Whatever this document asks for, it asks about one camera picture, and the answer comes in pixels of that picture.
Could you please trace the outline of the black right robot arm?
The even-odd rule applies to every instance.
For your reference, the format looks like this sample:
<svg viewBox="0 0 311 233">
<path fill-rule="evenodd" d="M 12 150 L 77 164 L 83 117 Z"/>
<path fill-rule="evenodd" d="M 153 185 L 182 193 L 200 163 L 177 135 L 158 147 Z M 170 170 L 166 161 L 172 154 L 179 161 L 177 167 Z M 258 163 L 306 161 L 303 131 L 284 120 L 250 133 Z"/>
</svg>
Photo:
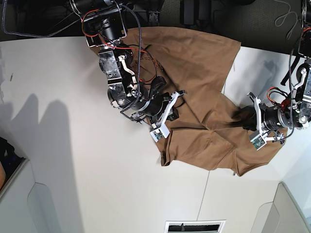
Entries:
<svg viewBox="0 0 311 233">
<path fill-rule="evenodd" d="M 142 28 L 136 5 L 142 1 L 71 0 L 73 12 L 81 20 L 81 30 L 90 48 L 98 48 L 99 67 L 106 75 L 107 95 L 111 105 L 130 121 L 141 123 L 148 119 L 162 124 L 179 118 L 176 101 L 184 91 L 164 93 L 166 81 L 155 74 L 149 81 L 141 79 L 144 54 L 158 69 L 157 60 L 142 46 Z M 127 45 L 126 13 L 133 15 L 138 25 L 138 43 Z"/>
</svg>

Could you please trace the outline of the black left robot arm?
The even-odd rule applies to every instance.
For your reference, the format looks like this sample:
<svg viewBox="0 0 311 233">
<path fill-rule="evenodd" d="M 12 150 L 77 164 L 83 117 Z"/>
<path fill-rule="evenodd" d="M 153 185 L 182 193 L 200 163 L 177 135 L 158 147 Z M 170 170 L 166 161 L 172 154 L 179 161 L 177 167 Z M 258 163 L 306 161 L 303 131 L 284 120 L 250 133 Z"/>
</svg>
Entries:
<svg viewBox="0 0 311 233">
<path fill-rule="evenodd" d="M 287 136 L 282 129 L 303 130 L 311 125 L 311 2 L 303 0 L 301 4 L 302 32 L 297 40 L 297 56 L 289 60 L 289 70 L 281 81 L 281 85 L 289 84 L 289 93 L 270 87 L 266 93 L 270 107 L 248 93 L 253 104 L 238 110 L 236 121 L 230 123 L 253 131 L 249 140 L 256 150 L 269 141 L 283 144 Z"/>
</svg>

